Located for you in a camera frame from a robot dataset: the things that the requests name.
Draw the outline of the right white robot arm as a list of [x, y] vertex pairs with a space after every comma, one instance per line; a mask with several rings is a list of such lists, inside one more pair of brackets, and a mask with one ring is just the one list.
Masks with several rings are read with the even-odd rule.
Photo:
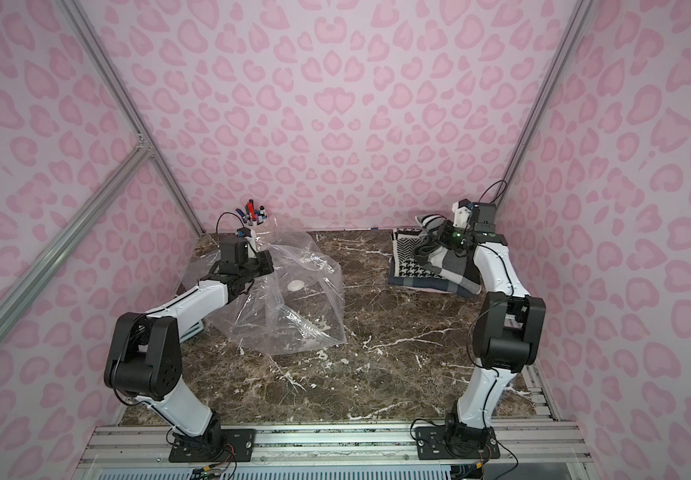
[[505, 387], [535, 363], [545, 320], [545, 302], [519, 281], [507, 240], [495, 232], [495, 211], [491, 203], [461, 200], [453, 206], [453, 226], [443, 228], [441, 235], [454, 254], [463, 254], [479, 272], [485, 292], [469, 334], [475, 371], [445, 426], [447, 445], [459, 452], [497, 444], [493, 411]]

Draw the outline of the red marker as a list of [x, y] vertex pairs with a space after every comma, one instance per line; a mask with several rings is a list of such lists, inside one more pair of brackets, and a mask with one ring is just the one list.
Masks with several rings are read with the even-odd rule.
[[246, 211], [247, 211], [247, 218], [248, 222], [250, 225], [256, 225], [257, 224], [257, 214], [254, 209], [254, 202], [252, 199], [249, 199], [247, 201], [247, 204], [245, 205]]

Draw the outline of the blue marker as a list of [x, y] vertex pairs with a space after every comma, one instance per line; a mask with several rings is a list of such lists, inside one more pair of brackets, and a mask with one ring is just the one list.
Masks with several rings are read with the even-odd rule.
[[239, 216], [243, 224], [248, 224], [246, 213], [242, 209], [235, 209], [235, 213]]

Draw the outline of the black white houndstooth knit blanket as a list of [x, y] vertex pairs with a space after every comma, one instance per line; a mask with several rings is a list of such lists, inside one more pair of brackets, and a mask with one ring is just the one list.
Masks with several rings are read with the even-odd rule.
[[415, 228], [393, 229], [393, 262], [391, 262], [391, 276], [394, 278], [433, 278], [441, 276], [433, 274], [415, 261], [415, 248], [423, 243], [423, 230]]

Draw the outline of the navy plaid blanket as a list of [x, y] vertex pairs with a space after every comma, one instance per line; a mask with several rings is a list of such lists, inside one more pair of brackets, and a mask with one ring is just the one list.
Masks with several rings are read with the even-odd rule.
[[393, 286], [411, 288], [414, 290], [423, 290], [431, 292], [439, 292], [445, 294], [455, 294], [462, 298], [473, 298], [475, 293], [454, 284], [453, 282], [441, 277], [441, 279], [433, 278], [394, 278], [391, 276], [391, 264], [389, 264], [389, 274], [387, 274], [387, 283]]

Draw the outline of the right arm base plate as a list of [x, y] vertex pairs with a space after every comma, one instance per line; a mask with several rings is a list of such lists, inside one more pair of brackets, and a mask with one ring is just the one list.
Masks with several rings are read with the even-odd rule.
[[471, 428], [459, 423], [411, 425], [419, 460], [471, 460], [487, 463], [501, 458], [493, 428]]

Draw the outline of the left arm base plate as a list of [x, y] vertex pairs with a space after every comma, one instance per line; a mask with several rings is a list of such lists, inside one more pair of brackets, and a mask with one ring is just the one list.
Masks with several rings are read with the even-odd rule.
[[216, 437], [213, 430], [191, 437], [174, 434], [169, 463], [219, 463], [230, 458], [235, 462], [249, 462], [255, 444], [255, 429], [223, 429]]

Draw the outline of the light blue calculator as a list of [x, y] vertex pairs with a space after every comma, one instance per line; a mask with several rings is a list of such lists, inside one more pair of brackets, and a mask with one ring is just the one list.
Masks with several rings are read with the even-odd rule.
[[187, 340], [197, 336], [199, 333], [203, 332], [203, 330], [204, 324], [202, 321], [192, 324], [180, 334], [180, 342], [187, 342]]

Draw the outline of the clear plastic vacuum bag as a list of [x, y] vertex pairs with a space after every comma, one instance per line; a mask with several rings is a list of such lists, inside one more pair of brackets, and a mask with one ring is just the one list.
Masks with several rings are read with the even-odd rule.
[[214, 327], [238, 347], [270, 356], [347, 342], [339, 264], [284, 218], [270, 218], [254, 231], [257, 248], [270, 252], [274, 271], [200, 320], [204, 330]]

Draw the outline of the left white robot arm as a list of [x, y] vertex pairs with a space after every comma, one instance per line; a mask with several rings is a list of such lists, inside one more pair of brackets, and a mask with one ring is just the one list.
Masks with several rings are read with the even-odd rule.
[[257, 278], [272, 272], [270, 253], [256, 249], [250, 229], [223, 239], [218, 260], [193, 288], [147, 312], [128, 312], [117, 319], [105, 385], [156, 412], [177, 440], [221, 448], [218, 414], [198, 400], [182, 378], [180, 344], [206, 316], [247, 294]]

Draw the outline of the aluminium front rail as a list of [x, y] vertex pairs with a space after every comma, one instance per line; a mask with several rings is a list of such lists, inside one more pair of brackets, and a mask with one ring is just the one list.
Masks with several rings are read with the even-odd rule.
[[[501, 456], [487, 462], [485, 478], [597, 479], [589, 448], [579, 426], [549, 418], [497, 418], [495, 436]], [[252, 456], [237, 472], [312, 468], [429, 468], [417, 455], [409, 424], [395, 422], [254, 426]], [[187, 470], [171, 463], [171, 434], [165, 426], [99, 427], [93, 432], [73, 476], [98, 479], [105, 474], [169, 474]]]

